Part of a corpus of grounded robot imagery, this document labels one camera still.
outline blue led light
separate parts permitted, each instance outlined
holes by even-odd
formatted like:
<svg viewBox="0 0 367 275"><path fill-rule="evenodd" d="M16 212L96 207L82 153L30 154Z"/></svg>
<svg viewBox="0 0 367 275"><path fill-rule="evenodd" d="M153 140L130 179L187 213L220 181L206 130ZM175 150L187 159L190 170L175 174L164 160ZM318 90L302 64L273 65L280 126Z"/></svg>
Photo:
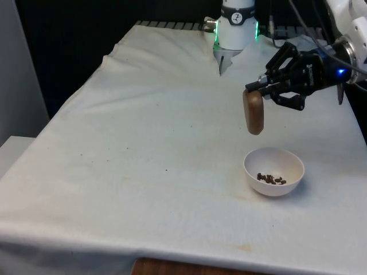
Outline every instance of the blue led light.
<svg viewBox="0 0 367 275"><path fill-rule="evenodd" d="M338 75L342 75L343 74L343 72L345 72L345 69L340 69L340 70L338 70Z"/></svg>

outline white tablecloth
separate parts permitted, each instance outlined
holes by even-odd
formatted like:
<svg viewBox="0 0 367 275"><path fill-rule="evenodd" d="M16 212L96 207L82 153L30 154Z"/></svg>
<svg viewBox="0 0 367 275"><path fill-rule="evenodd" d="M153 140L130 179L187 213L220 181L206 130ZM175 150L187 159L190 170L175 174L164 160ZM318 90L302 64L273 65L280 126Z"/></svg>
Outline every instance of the white tablecloth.
<svg viewBox="0 0 367 275"><path fill-rule="evenodd" d="M275 52L260 38L220 77L202 33L133 27L1 180L2 271L128 274L144 256L365 274L367 150L349 103L335 88L303 112L268 100L264 132L247 132L243 84ZM247 185L261 146L304 161L293 193Z"/></svg>

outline white bowl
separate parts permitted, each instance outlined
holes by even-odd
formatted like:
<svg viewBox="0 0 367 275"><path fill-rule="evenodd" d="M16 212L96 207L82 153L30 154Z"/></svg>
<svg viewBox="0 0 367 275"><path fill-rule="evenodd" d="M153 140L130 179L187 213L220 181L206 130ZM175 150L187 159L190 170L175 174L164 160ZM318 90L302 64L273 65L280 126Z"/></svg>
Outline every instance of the white bowl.
<svg viewBox="0 0 367 275"><path fill-rule="evenodd" d="M257 192L271 197L283 196L293 191L304 176L302 161L291 152L277 148L261 148L247 154L244 159L247 182ZM272 185L257 179L262 175L280 176L284 185Z"/></svg>

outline wooden floor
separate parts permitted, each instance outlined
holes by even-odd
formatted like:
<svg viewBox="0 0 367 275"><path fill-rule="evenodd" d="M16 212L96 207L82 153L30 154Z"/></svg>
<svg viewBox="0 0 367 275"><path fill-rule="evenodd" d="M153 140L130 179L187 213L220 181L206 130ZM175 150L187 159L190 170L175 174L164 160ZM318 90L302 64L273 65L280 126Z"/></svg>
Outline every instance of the wooden floor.
<svg viewBox="0 0 367 275"><path fill-rule="evenodd" d="M231 269L212 268L209 266L183 264L180 262L139 259L131 275L261 275Z"/></svg>

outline white wall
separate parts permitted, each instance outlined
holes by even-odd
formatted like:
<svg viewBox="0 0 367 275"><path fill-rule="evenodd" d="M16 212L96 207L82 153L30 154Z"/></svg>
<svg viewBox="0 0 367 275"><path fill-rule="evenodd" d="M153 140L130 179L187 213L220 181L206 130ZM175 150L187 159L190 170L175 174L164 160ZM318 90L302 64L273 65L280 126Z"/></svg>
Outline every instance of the white wall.
<svg viewBox="0 0 367 275"><path fill-rule="evenodd" d="M0 146L10 135L35 137L48 115L13 0L0 0Z"/></svg>

